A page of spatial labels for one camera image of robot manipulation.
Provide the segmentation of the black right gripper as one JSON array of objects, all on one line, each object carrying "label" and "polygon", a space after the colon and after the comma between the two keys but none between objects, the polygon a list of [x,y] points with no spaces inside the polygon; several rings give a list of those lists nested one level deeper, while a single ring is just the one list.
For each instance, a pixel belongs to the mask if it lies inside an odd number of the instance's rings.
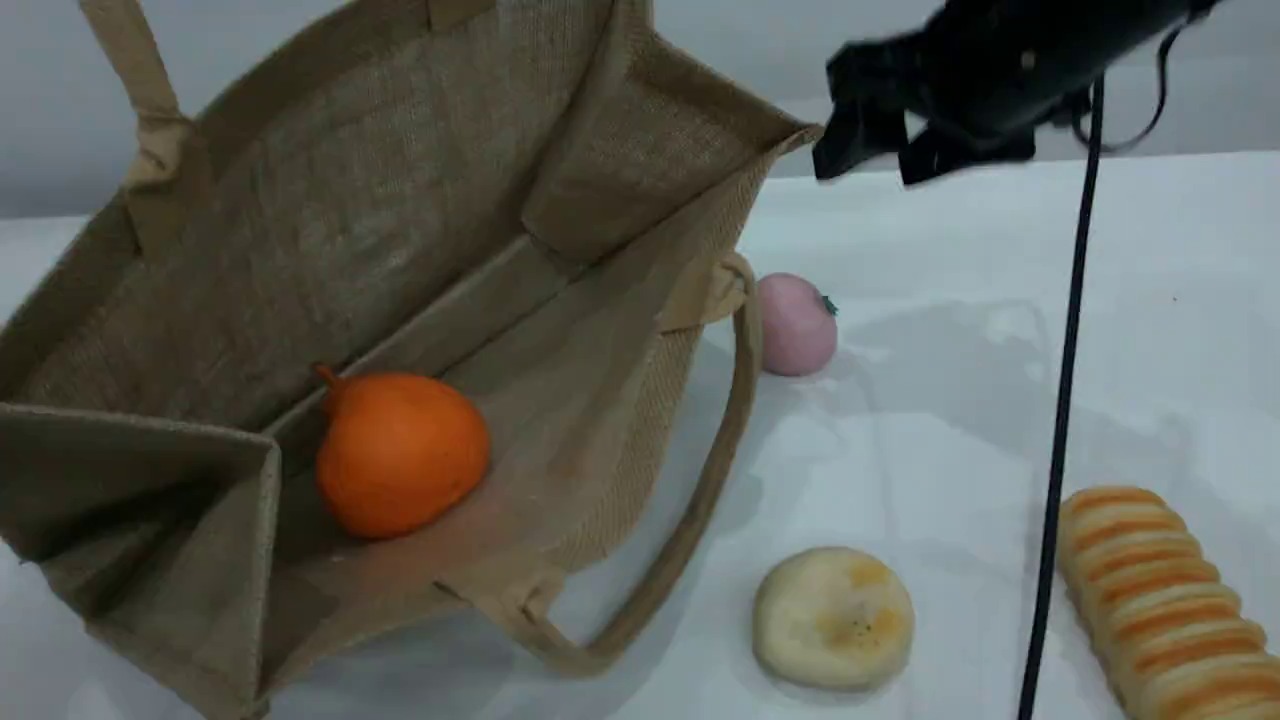
[{"label": "black right gripper", "polygon": [[[1198,20],[1211,1],[946,1],[908,41],[913,114],[974,141],[1014,135],[1119,58]],[[910,187],[1036,156],[1033,133],[977,147],[925,127],[908,143],[899,76],[884,44],[845,44],[826,64],[832,108],[813,147],[818,181],[899,152]]]}]

